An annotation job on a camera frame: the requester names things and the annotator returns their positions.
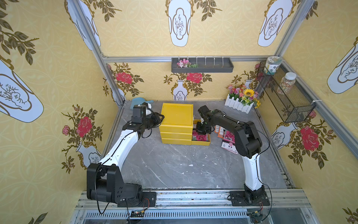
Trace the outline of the yellow bottom drawer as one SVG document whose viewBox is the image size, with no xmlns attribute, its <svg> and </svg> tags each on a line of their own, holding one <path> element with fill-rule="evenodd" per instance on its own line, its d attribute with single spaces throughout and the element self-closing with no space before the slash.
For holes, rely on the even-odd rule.
<svg viewBox="0 0 358 224">
<path fill-rule="evenodd" d="M 193 121 L 193 131 L 192 131 L 192 145 L 196 146 L 209 146 L 211 143 L 210 134 L 198 134 L 196 131 L 197 123 L 201 122 L 200 119 L 194 119 Z"/>
</svg>

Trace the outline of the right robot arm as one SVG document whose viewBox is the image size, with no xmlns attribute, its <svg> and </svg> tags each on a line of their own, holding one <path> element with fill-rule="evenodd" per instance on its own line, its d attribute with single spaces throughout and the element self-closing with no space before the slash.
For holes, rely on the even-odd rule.
<svg viewBox="0 0 358 224">
<path fill-rule="evenodd" d="M 208 134 L 216 126 L 222 127 L 234 135 L 236 151 L 242 156 L 245 170 L 245 199 L 249 204 L 258 203 L 266 195 L 264 183 L 261 180 L 259 159 L 262 140 L 255 124 L 243 122 L 227 116 L 220 110 L 209 110 L 207 106 L 198 109 L 202 121 L 197 123 L 196 132 Z"/>
</svg>

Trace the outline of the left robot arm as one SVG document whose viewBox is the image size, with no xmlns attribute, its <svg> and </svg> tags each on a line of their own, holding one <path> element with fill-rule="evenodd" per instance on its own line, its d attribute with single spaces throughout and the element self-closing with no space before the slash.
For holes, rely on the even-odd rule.
<svg viewBox="0 0 358 224">
<path fill-rule="evenodd" d="M 146 130 L 160 126 L 164 115 L 154 112 L 150 104 L 134 105 L 131 120 L 123 126 L 115 145 L 98 163 L 87 168 L 87 198 L 97 203 L 115 203 L 118 206 L 139 206 L 144 196 L 140 184 L 125 183 L 123 164 L 133 146 Z"/>
</svg>

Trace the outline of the orange seed bag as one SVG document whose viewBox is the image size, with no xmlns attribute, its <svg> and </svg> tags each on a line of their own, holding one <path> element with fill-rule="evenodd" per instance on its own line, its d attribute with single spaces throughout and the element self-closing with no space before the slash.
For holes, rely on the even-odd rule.
<svg viewBox="0 0 358 224">
<path fill-rule="evenodd" d="M 225 128 L 219 126 L 218 137 L 221 138 L 221 139 L 224 139 L 224 136 L 225 136 Z"/>
<path fill-rule="evenodd" d="M 214 132 L 215 132 L 215 133 L 219 133 L 219 131 L 220 131 L 220 126 L 216 125 Z"/>
</svg>

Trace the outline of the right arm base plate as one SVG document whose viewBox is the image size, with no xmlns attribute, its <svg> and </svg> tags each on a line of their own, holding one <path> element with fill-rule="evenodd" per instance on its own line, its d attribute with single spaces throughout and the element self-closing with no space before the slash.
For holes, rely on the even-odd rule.
<svg viewBox="0 0 358 224">
<path fill-rule="evenodd" d="M 250 191 L 230 191 L 227 200 L 232 206 L 270 206 L 270 200 L 267 193 L 252 193 Z"/>
</svg>

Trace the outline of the yellow three-drawer cabinet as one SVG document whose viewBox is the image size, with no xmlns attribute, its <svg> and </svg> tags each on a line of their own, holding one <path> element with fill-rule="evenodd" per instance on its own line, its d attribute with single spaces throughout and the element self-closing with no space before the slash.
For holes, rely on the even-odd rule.
<svg viewBox="0 0 358 224">
<path fill-rule="evenodd" d="M 162 143 L 191 145 L 194 127 L 194 106 L 192 104 L 164 103 L 164 115 L 159 130 Z"/>
</svg>

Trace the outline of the pink flower seed bag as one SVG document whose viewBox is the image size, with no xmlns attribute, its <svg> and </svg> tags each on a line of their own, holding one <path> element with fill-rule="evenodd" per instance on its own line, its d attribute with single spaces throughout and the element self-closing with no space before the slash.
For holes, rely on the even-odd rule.
<svg viewBox="0 0 358 224">
<path fill-rule="evenodd" d="M 193 131 L 193 135 L 192 135 L 192 140 L 193 141 L 208 141 L 208 135 L 207 134 L 199 134 L 196 131 Z"/>
<path fill-rule="evenodd" d="M 234 135 L 229 132 L 228 130 L 225 130 L 223 140 L 222 140 L 222 148 L 233 153 L 238 154 L 238 151 L 235 146 L 235 137 Z"/>
</svg>

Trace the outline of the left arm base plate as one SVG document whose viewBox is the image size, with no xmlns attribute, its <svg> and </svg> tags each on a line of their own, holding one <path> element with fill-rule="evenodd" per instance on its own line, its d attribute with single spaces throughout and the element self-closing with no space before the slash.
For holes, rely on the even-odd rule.
<svg viewBox="0 0 358 224">
<path fill-rule="evenodd" d="M 118 207 L 155 207 L 156 206 L 157 193 L 154 191 L 145 191 L 138 193 L 133 198 L 126 198 L 120 201 Z"/>
</svg>

